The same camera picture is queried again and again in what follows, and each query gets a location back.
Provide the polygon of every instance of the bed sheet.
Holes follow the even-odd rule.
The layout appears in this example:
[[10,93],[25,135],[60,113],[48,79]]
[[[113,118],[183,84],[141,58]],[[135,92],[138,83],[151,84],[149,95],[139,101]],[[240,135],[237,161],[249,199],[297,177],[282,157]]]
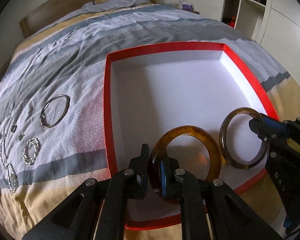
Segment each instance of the bed sheet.
[[[103,78],[110,52],[159,42],[213,41],[227,44],[267,92],[281,120],[300,117],[300,87],[259,44],[215,20],[171,6],[134,7],[80,14],[21,43],[0,83],[0,134],[6,133],[8,162],[18,188],[11,192],[0,163],[0,222],[19,240],[86,178],[110,177],[103,129]],[[53,96],[71,98],[54,128],[39,114]],[[49,122],[63,111],[62,99],[46,111]],[[11,133],[12,125],[16,133]],[[24,133],[21,142],[17,136]],[[25,142],[36,137],[34,165],[22,161]]]

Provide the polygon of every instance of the dark brown bangle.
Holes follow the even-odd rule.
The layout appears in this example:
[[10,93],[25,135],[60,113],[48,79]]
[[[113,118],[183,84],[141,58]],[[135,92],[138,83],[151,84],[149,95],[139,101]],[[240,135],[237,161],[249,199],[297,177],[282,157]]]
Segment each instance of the dark brown bangle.
[[263,120],[263,118],[262,118],[262,115],[260,113],[258,113],[256,110],[254,110],[252,108],[248,108],[248,107],[242,107],[242,108],[235,109],[230,114],[228,114],[221,125],[220,132],[219,132],[219,146],[220,146],[220,151],[221,151],[222,156],[227,161],[227,163],[230,164],[231,166],[233,166],[237,169],[245,170],[245,169],[250,169],[250,168],[256,166],[258,163],[260,163],[262,161],[263,157],[266,155],[266,153],[268,151],[268,143],[266,143],[265,141],[262,141],[261,147],[260,147],[260,150],[259,150],[257,156],[253,160],[249,161],[248,163],[239,163],[239,162],[235,161],[231,157],[231,155],[228,151],[227,145],[226,145],[226,133],[227,133],[227,129],[228,129],[230,121],[237,114],[248,114],[251,117],[258,119],[258,120]]
[[191,125],[179,126],[165,133],[154,146],[148,162],[148,175],[153,189],[161,189],[160,180],[160,162],[162,154],[166,153],[168,144],[179,135],[190,135],[199,139],[207,148],[210,157],[210,169],[207,181],[217,179],[221,169],[221,155],[218,149],[218,144],[213,137],[205,130]]

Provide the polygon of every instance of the ring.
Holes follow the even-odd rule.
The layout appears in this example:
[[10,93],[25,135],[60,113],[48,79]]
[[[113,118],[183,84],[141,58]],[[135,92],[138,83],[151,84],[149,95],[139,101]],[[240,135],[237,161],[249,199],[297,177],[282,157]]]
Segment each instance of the ring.
[[[34,155],[32,158],[28,157],[28,150],[30,145],[32,145],[34,147]],[[22,159],[25,162],[25,164],[28,165],[33,165],[37,155],[40,151],[40,142],[37,138],[31,138],[27,141],[26,145],[23,147],[23,151],[22,151]]]
[[220,151],[221,151],[222,156],[227,161],[227,163],[229,163],[231,166],[233,166],[237,169],[246,170],[246,169],[250,169],[250,168],[256,166],[258,163],[260,163],[262,161],[263,157],[266,155],[266,153],[268,151],[268,143],[266,143],[265,141],[262,141],[261,147],[260,147],[260,150],[259,150],[257,156],[255,158],[253,158],[253,160],[249,161],[248,163],[244,164],[244,163],[239,163],[239,162],[235,161],[231,157],[231,155],[228,151],[227,145],[226,145],[226,133],[227,133],[227,129],[228,129],[230,121],[237,114],[247,114],[247,115],[250,115],[252,118],[260,120],[260,121],[263,121],[263,118],[262,118],[262,115],[260,113],[258,113],[256,110],[249,108],[249,107],[242,107],[242,108],[235,109],[230,114],[228,114],[226,116],[226,118],[224,119],[224,121],[221,125],[221,128],[220,128],[219,146],[220,146]]
[[159,172],[162,154],[167,152],[166,147],[168,144],[179,135],[190,135],[199,139],[205,145],[210,157],[210,168],[206,180],[213,181],[219,177],[221,169],[221,155],[218,149],[218,144],[213,137],[205,130],[196,126],[179,126],[165,133],[156,143],[151,152],[148,162],[148,176],[151,186],[155,190],[162,188]]
[[[65,98],[65,99],[67,100],[67,102],[66,102],[66,107],[65,107],[65,109],[64,109],[64,111],[63,111],[63,113],[62,113],[62,115],[60,116],[60,118],[59,118],[54,124],[48,125],[48,124],[46,124],[46,122],[45,122],[45,116],[43,116],[43,115],[44,115],[43,111],[47,109],[48,105],[49,105],[53,100],[58,99],[58,98]],[[65,117],[66,113],[68,112],[69,106],[70,106],[70,97],[67,96],[67,95],[58,95],[58,96],[56,96],[56,97],[54,97],[54,98],[51,98],[48,102],[46,102],[46,104],[45,104],[44,107],[42,108],[41,113],[40,113],[40,115],[39,115],[42,126],[43,126],[44,128],[52,128],[52,127],[56,126],[56,125],[57,125],[58,123],[60,123],[61,120]]]

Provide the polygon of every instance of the screw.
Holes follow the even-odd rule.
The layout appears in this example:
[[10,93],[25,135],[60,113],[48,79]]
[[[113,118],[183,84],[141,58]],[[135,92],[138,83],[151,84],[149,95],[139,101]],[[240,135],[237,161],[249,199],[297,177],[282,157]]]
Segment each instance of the screw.
[[87,186],[93,186],[96,183],[96,180],[93,178],[87,179],[86,180],[86,185]]
[[185,174],[186,172],[185,172],[185,170],[183,170],[183,169],[176,169],[175,173],[176,173],[177,175],[183,175],[183,174]]
[[271,158],[275,158],[275,157],[277,157],[277,153],[276,152],[271,152],[270,156],[271,156]]
[[129,175],[132,175],[134,173],[134,171],[132,169],[125,169],[123,173],[125,175],[129,176]]
[[221,179],[214,179],[213,184],[217,187],[221,186],[223,184],[223,181]]

